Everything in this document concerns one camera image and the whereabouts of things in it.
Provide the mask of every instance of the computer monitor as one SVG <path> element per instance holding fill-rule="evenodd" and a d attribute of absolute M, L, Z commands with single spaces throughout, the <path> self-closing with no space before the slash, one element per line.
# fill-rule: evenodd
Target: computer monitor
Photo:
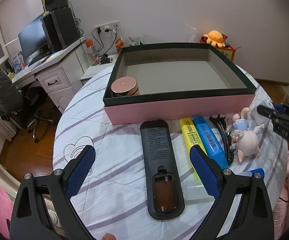
<path fill-rule="evenodd" d="M 39 15 L 32 22 L 30 22 L 18 34 L 19 42 L 22 49 L 23 58 L 29 57 L 38 49 L 48 45 L 45 32 L 42 27 L 41 19 L 43 14 Z"/>

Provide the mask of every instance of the screw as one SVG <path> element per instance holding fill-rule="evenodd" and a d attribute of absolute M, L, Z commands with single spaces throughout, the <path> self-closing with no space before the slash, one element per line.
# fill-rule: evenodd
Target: screw
<path fill-rule="evenodd" d="M 30 179 L 30 178 L 31 178 L 31 173 L 25 174 L 24 179 Z"/>
<path fill-rule="evenodd" d="M 257 179 L 261 179 L 261 174 L 260 174 L 260 173 L 257 173 L 257 172 L 256 172 L 256 173 L 254 174 L 254 176 L 255 176 Z"/>
<path fill-rule="evenodd" d="M 56 176 L 59 176 L 62 174 L 62 170 L 61 169 L 56 169 L 54 172 L 53 172 Z"/>
<path fill-rule="evenodd" d="M 223 170 L 223 173 L 224 173 L 224 175 L 231 175 L 231 173 L 232 173 L 232 171 L 231 170 L 229 170 L 229 169 L 224 169 Z"/>

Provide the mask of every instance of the striped tablecloth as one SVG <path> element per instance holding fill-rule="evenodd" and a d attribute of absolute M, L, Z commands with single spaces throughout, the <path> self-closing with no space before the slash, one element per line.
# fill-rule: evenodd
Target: striped tablecloth
<path fill-rule="evenodd" d="M 168 221 L 154 220 L 148 214 L 141 124 L 112 125 L 103 109 L 103 95 L 112 67 L 98 73 L 75 95 L 59 122 L 54 143 L 54 169 L 64 168 L 84 145 L 94 145 L 97 156 L 82 188 L 71 202 L 92 235 L 101 239 L 112 233 L 117 239 L 189 239 L 203 221 L 212 201 L 186 205 L 184 212 Z M 265 171 L 265 184 L 274 208 L 286 175 L 287 143 L 272 130 L 272 123 L 257 114 L 259 104 L 271 106 L 269 96 L 252 76 L 243 71 L 257 87 L 248 114 L 250 127 L 265 123 L 259 133 L 261 153 L 237 160 L 231 166 L 235 173 L 255 168 Z M 193 180 L 193 169 L 178 120 L 167 121 L 181 182 Z M 218 131 L 213 132 L 220 139 Z M 229 230 L 238 207 L 233 203 L 229 218 L 220 234 Z"/>

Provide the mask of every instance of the pink box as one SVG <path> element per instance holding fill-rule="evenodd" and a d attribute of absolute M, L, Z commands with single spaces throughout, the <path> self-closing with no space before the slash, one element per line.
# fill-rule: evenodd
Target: pink box
<path fill-rule="evenodd" d="M 140 95 L 114 97 L 120 77 L 137 80 Z M 251 104 L 252 82 L 218 50 L 199 43 L 123 48 L 103 98 L 113 125 L 240 112 Z"/>

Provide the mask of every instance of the cabinet handle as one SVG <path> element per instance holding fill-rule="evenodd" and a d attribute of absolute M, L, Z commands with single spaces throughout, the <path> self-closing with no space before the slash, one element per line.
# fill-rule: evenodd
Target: cabinet handle
<path fill-rule="evenodd" d="M 55 83 L 57 83 L 58 81 L 57 80 L 55 80 L 53 83 L 48 83 L 48 86 L 52 86 L 52 85 L 54 85 Z"/>

